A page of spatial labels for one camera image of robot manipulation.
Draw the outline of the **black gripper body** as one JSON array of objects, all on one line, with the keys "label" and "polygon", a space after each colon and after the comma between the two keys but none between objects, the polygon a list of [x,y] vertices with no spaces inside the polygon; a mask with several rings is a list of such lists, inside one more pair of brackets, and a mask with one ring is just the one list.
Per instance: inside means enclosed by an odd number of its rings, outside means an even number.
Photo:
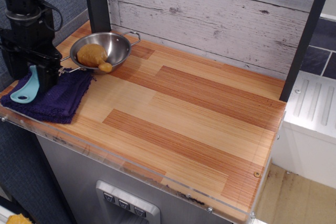
[{"label": "black gripper body", "polygon": [[58,70],[61,53],[53,45],[55,38],[52,11],[15,14],[6,11],[10,29],[1,29],[1,49],[35,65]]}]

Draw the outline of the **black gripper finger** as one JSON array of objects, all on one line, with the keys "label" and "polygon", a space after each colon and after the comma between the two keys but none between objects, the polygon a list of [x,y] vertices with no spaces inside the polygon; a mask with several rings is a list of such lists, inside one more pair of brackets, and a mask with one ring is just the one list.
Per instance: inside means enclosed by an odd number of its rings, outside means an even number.
[{"label": "black gripper finger", "polygon": [[36,63],[40,93],[47,92],[50,88],[57,84],[60,68],[60,61]]},{"label": "black gripper finger", "polygon": [[28,74],[27,53],[7,51],[2,49],[2,56],[5,61],[7,70],[15,80],[23,78]]}]

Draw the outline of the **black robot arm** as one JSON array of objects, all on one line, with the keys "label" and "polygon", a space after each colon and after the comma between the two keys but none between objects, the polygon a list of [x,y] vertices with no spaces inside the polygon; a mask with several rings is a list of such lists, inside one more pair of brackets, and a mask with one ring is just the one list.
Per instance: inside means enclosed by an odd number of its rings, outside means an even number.
[{"label": "black robot arm", "polygon": [[53,45],[54,6],[45,0],[4,0],[9,29],[1,29],[1,51],[9,74],[21,79],[36,66],[39,92],[57,84],[61,53]]}]

